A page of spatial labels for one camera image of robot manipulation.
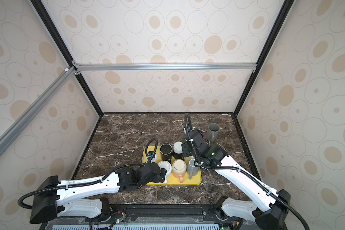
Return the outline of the tall grey mug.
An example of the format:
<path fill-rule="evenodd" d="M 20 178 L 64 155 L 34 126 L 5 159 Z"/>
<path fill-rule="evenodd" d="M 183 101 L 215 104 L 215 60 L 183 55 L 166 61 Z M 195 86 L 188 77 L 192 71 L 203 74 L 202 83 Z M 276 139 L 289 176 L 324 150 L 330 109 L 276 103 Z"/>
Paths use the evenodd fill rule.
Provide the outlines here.
<path fill-rule="evenodd" d="M 208 131 L 206 133 L 206 138 L 209 142 L 213 142 L 217 139 L 220 126 L 216 123 L 211 123 L 208 125 Z"/>

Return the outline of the white round mug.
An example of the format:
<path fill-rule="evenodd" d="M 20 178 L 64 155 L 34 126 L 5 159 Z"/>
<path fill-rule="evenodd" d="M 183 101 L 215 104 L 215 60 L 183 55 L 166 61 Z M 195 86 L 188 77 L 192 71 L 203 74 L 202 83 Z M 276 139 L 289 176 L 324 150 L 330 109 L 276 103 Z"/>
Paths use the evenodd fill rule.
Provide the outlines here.
<path fill-rule="evenodd" d="M 164 179 L 164 184 L 166 185 L 167 179 L 169 178 L 169 176 L 171 175 L 171 172 L 172 172 L 172 165 L 168 161 L 160 161 L 158 163 L 158 166 L 160 167 L 160 169 L 166 170 L 165 179 Z"/>

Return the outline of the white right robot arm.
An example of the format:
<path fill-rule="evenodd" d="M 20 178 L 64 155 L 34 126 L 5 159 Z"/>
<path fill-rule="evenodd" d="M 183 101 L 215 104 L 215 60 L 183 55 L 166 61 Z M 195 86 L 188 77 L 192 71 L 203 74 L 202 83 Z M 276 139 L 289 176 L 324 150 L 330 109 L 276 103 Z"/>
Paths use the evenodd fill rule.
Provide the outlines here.
<path fill-rule="evenodd" d="M 246 219 L 255 222 L 262 230 L 283 229 L 288 215 L 289 193 L 265 185 L 241 167 L 226 150 L 217 145 L 208 147 L 203 138 L 199 130 L 185 128 L 183 153 L 194 156 L 194 166 L 218 173 L 250 198 L 250 201 L 239 201 L 222 196 L 214 205 L 217 218 Z"/>

